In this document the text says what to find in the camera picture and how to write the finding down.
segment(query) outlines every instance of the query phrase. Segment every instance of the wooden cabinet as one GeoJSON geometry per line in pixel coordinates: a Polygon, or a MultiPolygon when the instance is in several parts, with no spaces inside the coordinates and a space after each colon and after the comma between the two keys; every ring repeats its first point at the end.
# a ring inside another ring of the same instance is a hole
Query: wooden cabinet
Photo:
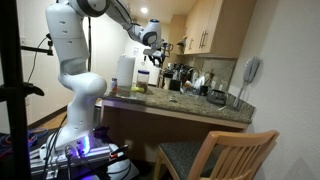
{"type": "Polygon", "coordinates": [[[184,54],[237,58],[256,0],[197,0],[186,21],[184,54]]]}

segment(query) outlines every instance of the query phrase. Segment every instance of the telephone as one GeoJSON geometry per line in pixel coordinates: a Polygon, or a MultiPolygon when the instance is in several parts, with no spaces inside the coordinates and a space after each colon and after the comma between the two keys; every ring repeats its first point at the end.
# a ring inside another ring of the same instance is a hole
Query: telephone
{"type": "Polygon", "coordinates": [[[245,82],[247,82],[247,83],[252,82],[252,80],[258,70],[259,63],[260,63],[259,59],[257,59],[256,57],[253,57],[247,61],[247,63],[245,64],[246,69],[243,74],[243,80],[245,82]]]}

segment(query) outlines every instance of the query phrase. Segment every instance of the granite countertop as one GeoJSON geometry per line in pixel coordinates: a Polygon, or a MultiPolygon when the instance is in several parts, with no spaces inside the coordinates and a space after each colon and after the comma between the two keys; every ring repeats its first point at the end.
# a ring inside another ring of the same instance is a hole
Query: granite countertop
{"type": "Polygon", "coordinates": [[[118,87],[117,93],[106,92],[102,98],[246,124],[251,123],[255,109],[243,101],[240,101],[240,108],[234,109],[232,103],[235,97],[232,95],[228,95],[226,105],[221,106],[208,102],[205,96],[182,94],[156,87],[148,87],[146,93],[130,91],[130,87],[118,87]]]}

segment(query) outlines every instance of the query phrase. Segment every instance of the gray seat cushion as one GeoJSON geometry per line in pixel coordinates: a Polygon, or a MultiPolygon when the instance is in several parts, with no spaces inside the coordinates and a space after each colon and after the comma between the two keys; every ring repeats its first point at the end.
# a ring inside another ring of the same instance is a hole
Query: gray seat cushion
{"type": "MultiPolygon", "coordinates": [[[[180,179],[185,180],[201,145],[202,142],[174,142],[161,143],[160,147],[169,158],[180,179]]],[[[216,161],[217,157],[211,154],[201,174],[202,177],[210,176],[216,161]]]]}

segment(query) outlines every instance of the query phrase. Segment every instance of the ceiling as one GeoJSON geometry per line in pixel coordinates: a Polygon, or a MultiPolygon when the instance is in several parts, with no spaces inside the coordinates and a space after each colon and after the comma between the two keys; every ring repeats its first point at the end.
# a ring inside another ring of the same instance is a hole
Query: ceiling
{"type": "Polygon", "coordinates": [[[157,19],[161,23],[170,24],[173,14],[187,15],[196,0],[126,0],[131,16],[138,19],[157,19]],[[140,9],[147,7],[147,14],[140,9]]]}

